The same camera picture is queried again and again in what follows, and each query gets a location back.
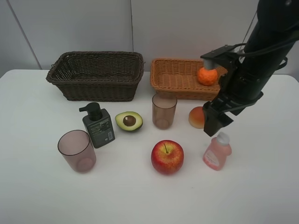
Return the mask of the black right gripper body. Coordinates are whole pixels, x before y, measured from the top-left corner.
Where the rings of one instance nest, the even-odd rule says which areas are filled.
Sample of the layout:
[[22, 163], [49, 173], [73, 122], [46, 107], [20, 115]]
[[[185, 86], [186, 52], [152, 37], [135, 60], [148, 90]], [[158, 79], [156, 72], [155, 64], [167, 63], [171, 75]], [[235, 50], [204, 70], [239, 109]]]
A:
[[219, 80], [220, 91], [204, 108], [212, 108], [218, 114], [231, 112], [238, 115], [246, 107], [254, 105], [263, 95], [262, 88], [273, 74], [272, 60], [264, 56], [238, 58], [231, 69]]

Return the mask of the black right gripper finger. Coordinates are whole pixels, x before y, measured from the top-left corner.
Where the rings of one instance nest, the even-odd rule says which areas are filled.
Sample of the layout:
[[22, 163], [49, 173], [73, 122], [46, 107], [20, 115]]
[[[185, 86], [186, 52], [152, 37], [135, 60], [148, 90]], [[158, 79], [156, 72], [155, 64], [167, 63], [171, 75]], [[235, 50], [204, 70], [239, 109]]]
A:
[[230, 125], [233, 122], [233, 120], [225, 113], [220, 113], [218, 115], [218, 122], [219, 122], [219, 128], [221, 129]]
[[218, 121], [218, 113], [215, 112], [212, 108], [204, 108], [204, 117], [205, 117], [205, 124], [204, 124], [204, 132], [212, 137], [214, 136], [220, 129], [219, 121]]

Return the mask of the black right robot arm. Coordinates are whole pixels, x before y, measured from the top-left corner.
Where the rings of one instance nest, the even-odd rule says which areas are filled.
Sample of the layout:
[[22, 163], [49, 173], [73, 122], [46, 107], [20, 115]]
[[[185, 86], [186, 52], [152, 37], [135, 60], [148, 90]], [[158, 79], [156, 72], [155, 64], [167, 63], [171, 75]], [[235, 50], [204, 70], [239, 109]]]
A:
[[254, 105], [262, 89], [275, 71], [287, 65], [287, 54], [299, 39], [299, 2], [297, 0], [261, 0], [257, 6], [257, 23], [242, 46], [212, 50], [201, 58], [204, 68], [219, 65], [227, 70], [220, 77], [217, 96], [203, 105], [204, 132], [212, 137], [233, 120], [225, 113], [237, 116]]

